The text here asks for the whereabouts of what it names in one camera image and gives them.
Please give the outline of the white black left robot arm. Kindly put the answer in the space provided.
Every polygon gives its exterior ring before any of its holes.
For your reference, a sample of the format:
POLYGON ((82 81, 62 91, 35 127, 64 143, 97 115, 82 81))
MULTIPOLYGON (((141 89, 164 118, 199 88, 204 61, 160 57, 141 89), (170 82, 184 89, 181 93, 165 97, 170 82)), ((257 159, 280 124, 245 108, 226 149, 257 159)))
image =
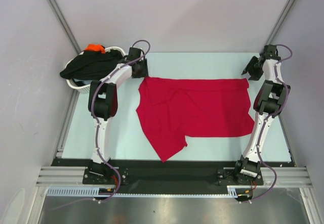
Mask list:
POLYGON ((88 110, 94 121, 95 140, 91 160, 102 164, 109 161, 109 132, 113 117, 117 113, 117 89, 129 78, 148 76, 145 52, 130 47, 129 52, 104 78, 90 84, 88 110))

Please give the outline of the red t shirt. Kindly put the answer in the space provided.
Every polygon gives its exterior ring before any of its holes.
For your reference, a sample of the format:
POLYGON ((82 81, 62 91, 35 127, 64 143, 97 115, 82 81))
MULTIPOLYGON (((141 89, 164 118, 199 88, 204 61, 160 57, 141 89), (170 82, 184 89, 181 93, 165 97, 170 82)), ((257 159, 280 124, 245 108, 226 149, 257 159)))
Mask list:
POLYGON ((136 109, 142 130, 162 162, 187 147, 186 137, 238 138, 254 120, 246 79, 146 77, 136 109))

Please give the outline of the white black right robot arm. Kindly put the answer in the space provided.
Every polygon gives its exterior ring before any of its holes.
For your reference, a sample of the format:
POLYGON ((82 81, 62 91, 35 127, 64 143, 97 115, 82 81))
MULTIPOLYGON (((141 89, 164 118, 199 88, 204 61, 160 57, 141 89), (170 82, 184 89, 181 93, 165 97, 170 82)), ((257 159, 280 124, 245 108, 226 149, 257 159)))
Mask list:
POLYGON ((261 166, 266 166, 262 159, 262 150, 268 131, 287 103, 291 86, 286 84, 281 75, 281 64, 292 57, 292 50, 283 44, 265 45, 259 56, 253 56, 242 74, 248 74, 249 80, 257 81, 261 76, 265 80, 255 98, 255 123, 249 143, 237 161, 234 180, 246 184, 260 175, 261 166))

